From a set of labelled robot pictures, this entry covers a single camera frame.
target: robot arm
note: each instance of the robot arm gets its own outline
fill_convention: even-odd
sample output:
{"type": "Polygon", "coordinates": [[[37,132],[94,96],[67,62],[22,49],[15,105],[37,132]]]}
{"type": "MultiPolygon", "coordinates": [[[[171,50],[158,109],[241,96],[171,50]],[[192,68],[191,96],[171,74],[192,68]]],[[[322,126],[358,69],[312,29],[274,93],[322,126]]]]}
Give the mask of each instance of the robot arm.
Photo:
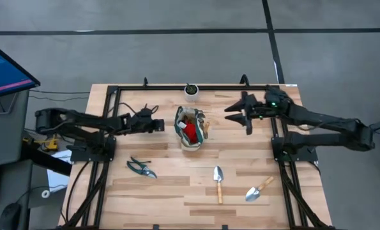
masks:
{"type": "Polygon", "coordinates": [[[143,108],[131,117],[124,114],[115,118],[103,118],[68,109],[49,108],[37,111],[36,131],[39,134],[61,134],[78,141],[91,141],[95,133],[79,127],[97,128],[112,135],[164,131],[164,120],[151,119],[152,110],[143,108]]]}
{"type": "Polygon", "coordinates": [[[310,112],[296,105],[282,90],[267,86],[265,101],[258,102],[254,95],[241,93],[241,100],[225,109],[225,112],[242,111],[244,114],[233,114],[226,119],[236,121],[247,127],[247,135],[252,133],[252,119],[277,117],[288,125],[311,125],[340,134],[303,135],[288,132],[284,138],[284,146],[301,148],[302,146],[345,146],[351,150],[368,151],[374,148],[373,131],[359,119],[345,119],[325,114],[310,112]]]}

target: gray floor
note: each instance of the gray floor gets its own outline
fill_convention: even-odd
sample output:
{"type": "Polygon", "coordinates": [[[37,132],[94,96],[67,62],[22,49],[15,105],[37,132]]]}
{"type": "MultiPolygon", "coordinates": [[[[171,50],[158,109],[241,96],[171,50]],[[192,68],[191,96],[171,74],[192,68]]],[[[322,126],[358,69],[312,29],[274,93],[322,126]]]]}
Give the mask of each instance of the gray floor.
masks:
{"type": "MultiPolygon", "coordinates": [[[[380,0],[269,0],[275,28],[380,27],[380,0]]],[[[260,0],[0,0],[0,31],[95,29],[265,28],[260,0]]],[[[288,84],[317,112],[380,120],[380,33],[276,34],[288,84]]],[[[0,48],[42,82],[41,90],[89,91],[93,83],[276,83],[267,34],[0,36],[0,48]]],[[[64,99],[63,95],[40,95],[64,99]]],[[[87,100],[29,99],[46,107],[84,111],[87,100]]],[[[380,229],[380,136],[359,153],[318,148],[333,224],[380,229]]],[[[34,186],[46,183],[34,170],[34,186]]],[[[34,197],[30,229],[54,227],[64,192],[34,197]]]]}

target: pruning shears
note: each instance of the pruning shears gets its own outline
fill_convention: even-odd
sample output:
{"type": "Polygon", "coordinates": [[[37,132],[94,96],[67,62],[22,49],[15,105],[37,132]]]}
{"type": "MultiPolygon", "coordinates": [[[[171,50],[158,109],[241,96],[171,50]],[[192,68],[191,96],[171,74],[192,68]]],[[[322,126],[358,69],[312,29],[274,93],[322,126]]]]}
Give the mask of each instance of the pruning shears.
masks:
{"type": "Polygon", "coordinates": [[[134,159],[133,157],[130,157],[132,159],[132,161],[127,161],[127,166],[135,173],[138,173],[140,175],[144,175],[144,176],[149,176],[151,178],[157,178],[157,175],[152,171],[150,170],[147,165],[143,164],[143,163],[151,163],[151,161],[146,161],[146,162],[140,162],[136,159],[134,159]],[[132,164],[137,164],[138,166],[140,166],[140,169],[136,169],[135,167],[133,167],[132,164]]]}

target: garden tool bag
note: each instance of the garden tool bag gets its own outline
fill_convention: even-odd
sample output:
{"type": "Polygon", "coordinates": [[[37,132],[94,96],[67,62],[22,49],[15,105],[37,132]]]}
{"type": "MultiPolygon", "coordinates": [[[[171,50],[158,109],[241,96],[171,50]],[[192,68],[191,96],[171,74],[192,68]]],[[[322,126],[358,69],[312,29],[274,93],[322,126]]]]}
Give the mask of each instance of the garden tool bag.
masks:
{"type": "Polygon", "coordinates": [[[174,119],[174,128],[176,133],[181,138],[181,147],[188,151],[197,150],[205,139],[208,138],[208,131],[204,130],[205,115],[202,111],[189,107],[178,107],[176,117],[174,119]],[[180,122],[189,122],[195,125],[195,133],[197,142],[191,143],[190,138],[184,133],[184,130],[179,126],[180,122]]]}

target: wooden handle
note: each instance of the wooden handle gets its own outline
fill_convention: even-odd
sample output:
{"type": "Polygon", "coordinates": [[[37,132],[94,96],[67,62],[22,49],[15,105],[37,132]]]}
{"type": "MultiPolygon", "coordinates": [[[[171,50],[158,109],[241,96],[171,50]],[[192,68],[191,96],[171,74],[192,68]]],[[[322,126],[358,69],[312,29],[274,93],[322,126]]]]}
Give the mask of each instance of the wooden handle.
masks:
{"type": "Polygon", "coordinates": [[[218,204],[222,204],[221,182],[217,183],[217,189],[218,189],[218,204]]]}
{"type": "Polygon", "coordinates": [[[202,132],[206,136],[208,136],[208,129],[209,129],[209,122],[207,121],[207,122],[204,123],[204,129],[202,130],[202,132]]]}
{"type": "Polygon", "coordinates": [[[272,181],[273,181],[273,176],[270,176],[268,179],[266,179],[264,183],[261,183],[261,185],[259,185],[258,190],[261,191],[266,186],[268,186],[272,181]]]}

